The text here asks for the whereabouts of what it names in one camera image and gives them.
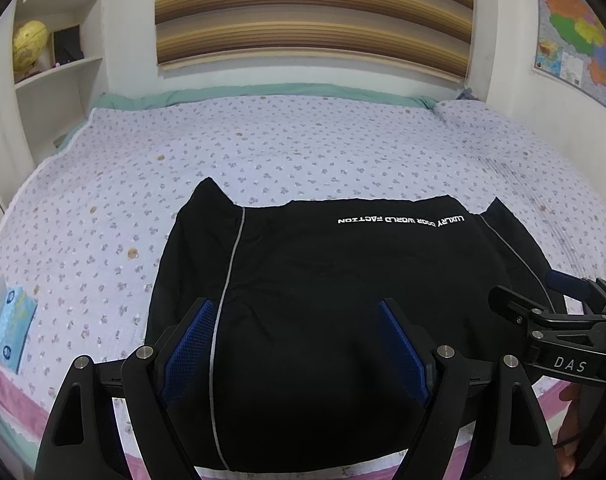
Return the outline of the person's right hand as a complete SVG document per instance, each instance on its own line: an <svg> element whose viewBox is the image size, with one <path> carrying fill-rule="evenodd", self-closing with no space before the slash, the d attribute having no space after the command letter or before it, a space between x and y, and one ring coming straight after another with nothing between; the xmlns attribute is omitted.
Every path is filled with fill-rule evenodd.
<svg viewBox="0 0 606 480"><path fill-rule="evenodd" d="M594 417L599 396L595 388L574 382L559 393L559 399L568 402L568 411L558 432L557 443L554 445L561 478L568 477L575 468L574 455L580 443L580 435Z"/></svg>

